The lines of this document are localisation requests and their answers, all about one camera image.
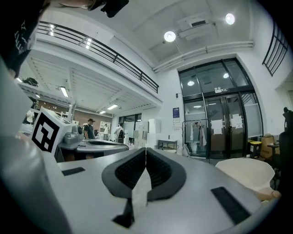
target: trash bin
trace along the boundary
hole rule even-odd
[[[249,142],[250,145],[250,158],[255,159],[260,156],[261,141]]]

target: hanging garment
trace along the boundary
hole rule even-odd
[[[206,145],[206,137],[205,137],[205,133],[203,131],[203,126],[201,124],[200,124],[200,132],[198,134],[198,140],[200,142],[199,147]]]
[[[202,146],[206,146],[206,137],[205,132],[203,131],[203,127],[201,127],[201,137],[202,137]]]
[[[190,140],[193,141],[193,123],[192,122],[190,126]]]

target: balcony railing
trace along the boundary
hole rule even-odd
[[[79,45],[84,49],[88,49],[89,51],[100,55],[103,58],[116,64],[117,66],[125,69],[135,78],[137,78],[153,91],[158,93],[159,85],[155,81],[153,81],[147,74],[145,74],[142,70],[140,70],[137,66],[135,66],[132,62],[130,62],[118,52],[114,51],[107,45],[89,37],[84,33],[45,21],[40,22],[37,33],[54,36],[55,38],[65,40],[75,45]]]

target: ceiling light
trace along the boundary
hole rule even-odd
[[[173,42],[176,38],[176,35],[173,31],[166,32],[164,38],[167,42]]]
[[[194,82],[193,82],[193,81],[189,81],[189,82],[187,83],[187,85],[188,85],[188,86],[192,86],[192,85],[194,85]]]
[[[112,105],[112,106],[110,106],[109,108],[108,108],[108,110],[112,110],[112,109],[114,109],[115,107],[117,107],[117,105]]]
[[[65,97],[68,97],[68,94],[67,94],[67,92],[66,92],[66,88],[65,88],[65,87],[60,87],[60,89],[61,89],[63,95],[64,95]]]
[[[54,36],[54,30],[53,30],[53,28],[54,28],[54,25],[53,24],[50,24],[50,35],[51,36]]]
[[[86,48],[89,49],[90,48],[90,44],[91,44],[92,40],[90,38],[87,39],[87,45]]]
[[[227,14],[225,18],[226,18],[227,24],[230,24],[230,25],[234,24],[235,17],[231,13]]]

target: recessed ceiling light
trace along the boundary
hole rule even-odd
[[[63,95],[64,95],[65,97],[68,97],[68,94],[67,94],[67,92],[66,92],[66,88],[65,88],[65,87],[60,87],[60,89],[61,89]]]
[[[108,108],[108,110],[112,110],[112,109],[114,109],[115,107],[117,107],[117,105],[112,105],[112,106],[110,106],[109,108]]]
[[[231,13],[227,14],[225,18],[226,18],[227,24],[230,24],[230,25],[234,24],[235,17]]]
[[[193,82],[193,81],[189,81],[189,82],[187,83],[187,85],[188,85],[188,86],[192,86],[192,85],[194,85],[194,82]]]
[[[167,42],[173,42],[176,38],[176,35],[173,31],[166,32],[164,38]]]

